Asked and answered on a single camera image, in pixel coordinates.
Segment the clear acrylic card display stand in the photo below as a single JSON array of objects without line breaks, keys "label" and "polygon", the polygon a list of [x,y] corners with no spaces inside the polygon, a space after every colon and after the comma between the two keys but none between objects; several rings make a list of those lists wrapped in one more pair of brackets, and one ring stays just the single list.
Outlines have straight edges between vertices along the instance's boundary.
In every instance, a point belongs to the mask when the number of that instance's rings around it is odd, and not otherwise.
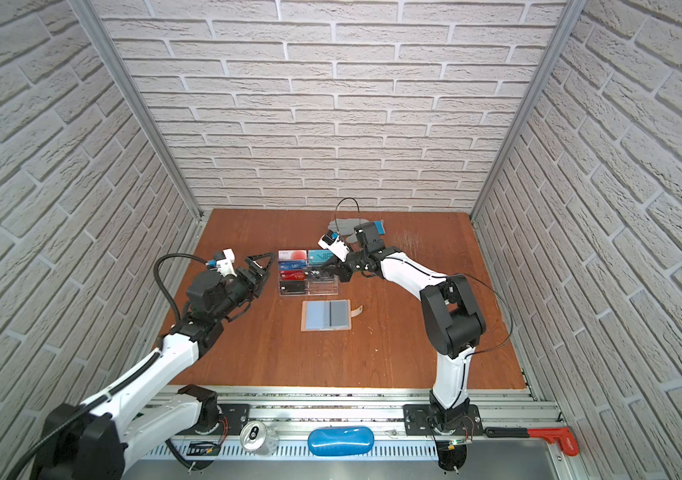
[{"label": "clear acrylic card display stand", "polygon": [[338,278],[322,266],[309,266],[303,269],[306,273],[305,295],[282,295],[282,296],[331,296],[339,292]]}]

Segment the beige leather card holder wallet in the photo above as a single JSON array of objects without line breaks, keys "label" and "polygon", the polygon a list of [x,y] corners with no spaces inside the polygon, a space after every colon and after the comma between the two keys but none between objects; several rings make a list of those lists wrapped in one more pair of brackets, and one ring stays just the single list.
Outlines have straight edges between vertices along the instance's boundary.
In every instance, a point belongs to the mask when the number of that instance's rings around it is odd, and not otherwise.
[{"label": "beige leather card holder wallet", "polygon": [[344,331],[352,328],[352,319],[363,313],[349,300],[304,301],[301,330],[303,332]]}]

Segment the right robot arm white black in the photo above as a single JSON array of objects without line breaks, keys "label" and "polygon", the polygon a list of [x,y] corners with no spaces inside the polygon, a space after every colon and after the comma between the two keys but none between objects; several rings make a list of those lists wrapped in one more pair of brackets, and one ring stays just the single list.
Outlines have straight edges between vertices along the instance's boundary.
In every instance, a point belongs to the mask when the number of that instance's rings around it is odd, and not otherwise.
[{"label": "right robot arm white black", "polygon": [[448,276],[387,247],[335,256],[320,270],[348,282],[352,275],[375,275],[392,282],[420,301],[424,328],[437,353],[437,369],[430,390],[430,421],[441,432],[456,429],[469,416],[467,380],[472,356],[486,331],[486,323],[470,282],[463,275]]}]

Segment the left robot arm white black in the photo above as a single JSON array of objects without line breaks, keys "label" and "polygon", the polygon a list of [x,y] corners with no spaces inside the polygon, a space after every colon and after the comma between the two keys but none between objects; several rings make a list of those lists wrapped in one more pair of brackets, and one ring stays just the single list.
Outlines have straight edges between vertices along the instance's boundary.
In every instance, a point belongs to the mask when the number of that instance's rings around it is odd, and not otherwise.
[{"label": "left robot arm white black", "polygon": [[103,390],[77,405],[61,404],[45,419],[41,439],[12,468],[33,479],[119,479],[138,460],[188,429],[207,432],[221,418],[216,392],[187,386],[150,413],[143,408],[178,374],[194,365],[220,338],[225,322],[258,298],[275,261],[272,252],[234,265],[227,249],[205,261],[188,287],[175,323],[151,353]]}]

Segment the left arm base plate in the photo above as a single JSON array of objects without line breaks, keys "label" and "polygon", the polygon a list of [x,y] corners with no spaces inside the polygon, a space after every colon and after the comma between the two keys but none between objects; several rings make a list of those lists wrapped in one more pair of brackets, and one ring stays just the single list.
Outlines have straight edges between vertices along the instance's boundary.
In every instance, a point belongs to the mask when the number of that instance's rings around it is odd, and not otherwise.
[{"label": "left arm base plate", "polygon": [[212,404],[204,406],[198,421],[189,429],[198,435],[222,437],[225,432],[238,435],[249,420],[250,405],[246,403]]}]

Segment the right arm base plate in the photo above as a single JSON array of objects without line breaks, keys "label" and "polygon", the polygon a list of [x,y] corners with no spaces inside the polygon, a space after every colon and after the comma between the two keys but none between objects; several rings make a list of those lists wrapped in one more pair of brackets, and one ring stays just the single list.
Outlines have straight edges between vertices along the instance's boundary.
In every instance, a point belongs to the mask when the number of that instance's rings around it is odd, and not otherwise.
[{"label": "right arm base plate", "polygon": [[478,407],[468,401],[448,410],[442,410],[439,405],[406,404],[403,417],[408,436],[474,437],[484,431]]}]

